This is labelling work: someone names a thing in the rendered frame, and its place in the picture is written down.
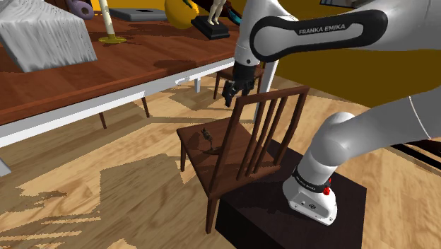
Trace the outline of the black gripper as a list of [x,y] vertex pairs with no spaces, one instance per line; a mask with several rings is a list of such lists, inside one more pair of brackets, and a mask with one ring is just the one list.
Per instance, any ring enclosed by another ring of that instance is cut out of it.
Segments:
[[256,65],[247,66],[241,63],[235,63],[233,66],[233,80],[226,81],[223,86],[222,96],[225,99],[225,106],[230,107],[233,97],[237,94],[238,89],[242,88],[241,96],[246,96],[254,89],[254,73]]

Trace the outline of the brown wooden slat-back chair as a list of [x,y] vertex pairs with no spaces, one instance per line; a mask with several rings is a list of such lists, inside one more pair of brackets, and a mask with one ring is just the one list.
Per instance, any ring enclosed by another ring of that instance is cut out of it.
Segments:
[[[191,165],[208,198],[206,232],[213,227],[218,200],[226,193],[275,173],[295,133],[309,86],[286,88],[237,98],[230,117],[177,129],[180,139],[180,170]],[[275,156],[267,149],[289,97],[298,100],[288,130]],[[210,143],[201,133],[206,128],[213,137],[218,155],[205,154]]]

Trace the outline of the small dark figurine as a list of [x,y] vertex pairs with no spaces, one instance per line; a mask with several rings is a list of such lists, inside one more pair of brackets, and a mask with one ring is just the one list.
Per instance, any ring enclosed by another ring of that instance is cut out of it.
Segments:
[[213,137],[211,133],[205,127],[201,130],[201,133],[203,138],[210,143],[210,149],[205,150],[204,153],[210,155],[218,155],[220,153],[221,148],[213,147]]

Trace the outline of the pale statuette on black base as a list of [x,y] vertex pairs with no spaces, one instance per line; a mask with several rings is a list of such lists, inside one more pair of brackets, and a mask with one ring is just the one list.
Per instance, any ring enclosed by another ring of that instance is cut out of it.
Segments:
[[197,6],[208,10],[207,16],[197,16],[191,24],[210,40],[230,37],[228,28],[218,19],[222,14],[226,0],[192,0]]

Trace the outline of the teal curved object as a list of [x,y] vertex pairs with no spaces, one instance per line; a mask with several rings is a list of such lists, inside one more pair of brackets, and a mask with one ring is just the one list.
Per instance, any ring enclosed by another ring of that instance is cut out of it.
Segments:
[[235,25],[240,25],[241,24],[241,15],[235,11],[232,10],[231,8],[227,8],[227,12],[228,12],[228,18],[230,21],[232,21]]

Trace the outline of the yellow round object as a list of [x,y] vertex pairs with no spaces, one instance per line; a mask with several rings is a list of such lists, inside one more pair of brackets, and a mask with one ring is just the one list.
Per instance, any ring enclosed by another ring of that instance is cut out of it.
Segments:
[[167,20],[178,29],[190,28],[191,20],[199,15],[199,7],[192,0],[165,0],[164,8]]

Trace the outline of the flat grey laptop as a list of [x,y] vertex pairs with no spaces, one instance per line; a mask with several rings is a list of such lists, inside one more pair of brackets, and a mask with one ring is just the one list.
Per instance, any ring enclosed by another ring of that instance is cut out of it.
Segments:
[[156,8],[110,8],[112,17],[126,21],[166,21],[167,16],[163,10]]

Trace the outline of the dark robot stand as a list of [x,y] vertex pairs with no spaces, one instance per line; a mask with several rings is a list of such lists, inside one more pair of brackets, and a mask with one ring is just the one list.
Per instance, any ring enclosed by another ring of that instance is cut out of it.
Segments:
[[361,249],[367,190],[334,173],[338,214],[326,226],[292,210],[282,191],[302,154],[287,149],[280,170],[223,195],[215,228],[236,249]]

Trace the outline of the cream candlestick with yellow base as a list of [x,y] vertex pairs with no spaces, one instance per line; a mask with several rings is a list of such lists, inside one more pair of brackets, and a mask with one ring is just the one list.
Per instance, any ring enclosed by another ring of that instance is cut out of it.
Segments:
[[119,44],[126,42],[127,40],[123,37],[119,37],[115,35],[112,19],[110,16],[109,8],[107,0],[98,0],[100,4],[100,10],[101,14],[105,23],[105,29],[107,32],[107,35],[105,37],[101,37],[98,40],[105,44]]

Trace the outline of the purple roll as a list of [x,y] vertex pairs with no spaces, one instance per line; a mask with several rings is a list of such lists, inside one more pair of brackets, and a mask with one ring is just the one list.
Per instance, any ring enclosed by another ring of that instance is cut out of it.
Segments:
[[66,0],[70,12],[83,20],[90,20],[94,16],[93,7],[82,0]]

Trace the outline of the large grey box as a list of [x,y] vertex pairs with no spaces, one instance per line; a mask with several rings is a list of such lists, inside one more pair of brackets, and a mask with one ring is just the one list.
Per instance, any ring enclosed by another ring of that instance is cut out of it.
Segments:
[[98,59],[84,20],[43,0],[0,0],[0,44],[25,73]]

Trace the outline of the wooden table with white frame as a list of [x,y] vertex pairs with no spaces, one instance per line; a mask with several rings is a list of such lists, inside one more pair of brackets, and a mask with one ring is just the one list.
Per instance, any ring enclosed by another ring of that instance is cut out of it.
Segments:
[[196,28],[166,21],[113,20],[126,42],[106,45],[102,17],[86,21],[97,60],[21,73],[0,45],[0,148],[200,79],[234,63],[239,28],[208,40]]

